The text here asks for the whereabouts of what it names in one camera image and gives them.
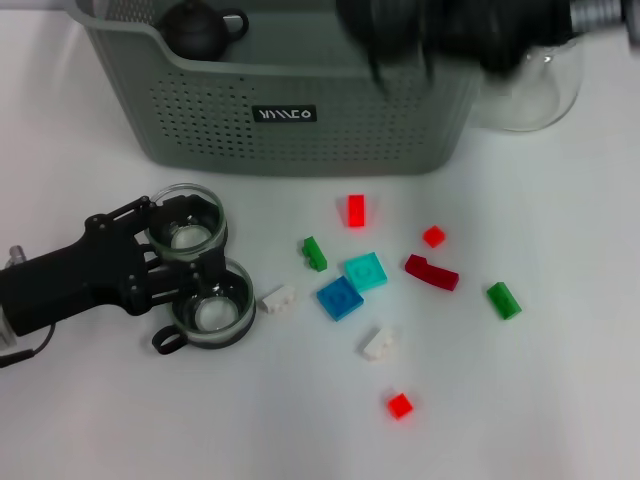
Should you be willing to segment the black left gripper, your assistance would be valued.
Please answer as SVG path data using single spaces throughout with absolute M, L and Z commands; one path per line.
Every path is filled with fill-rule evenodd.
M 1 272 L 1 307 L 17 335 L 27 335 L 101 305 L 133 316 L 152 300 L 180 300 L 201 293 L 225 272 L 223 247 L 187 258 L 157 254 L 145 262 L 135 235 L 158 206 L 141 197 L 85 222 L 74 244 Z

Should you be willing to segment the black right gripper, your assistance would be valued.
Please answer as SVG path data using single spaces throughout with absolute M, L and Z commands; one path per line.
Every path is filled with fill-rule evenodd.
M 529 51 L 575 37 L 568 1 L 341 1 L 339 20 L 372 66 L 421 51 L 510 75 Z

